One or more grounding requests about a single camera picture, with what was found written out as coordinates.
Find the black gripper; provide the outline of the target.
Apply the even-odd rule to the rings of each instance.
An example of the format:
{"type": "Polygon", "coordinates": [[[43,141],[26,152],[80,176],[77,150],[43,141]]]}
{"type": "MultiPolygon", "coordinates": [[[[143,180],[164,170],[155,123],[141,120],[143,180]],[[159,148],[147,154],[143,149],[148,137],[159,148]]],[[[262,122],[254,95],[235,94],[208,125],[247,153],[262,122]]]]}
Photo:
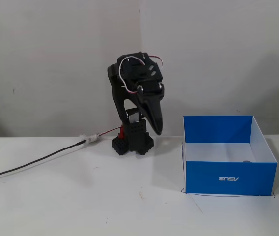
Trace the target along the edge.
{"type": "Polygon", "coordinates": [[[160,101],[164,97],[165,88],[162,82],[155,79],[140,80],[135,84],[139,108],[149,121],[157,135],[163,130],[163,117],[160,101]]]}

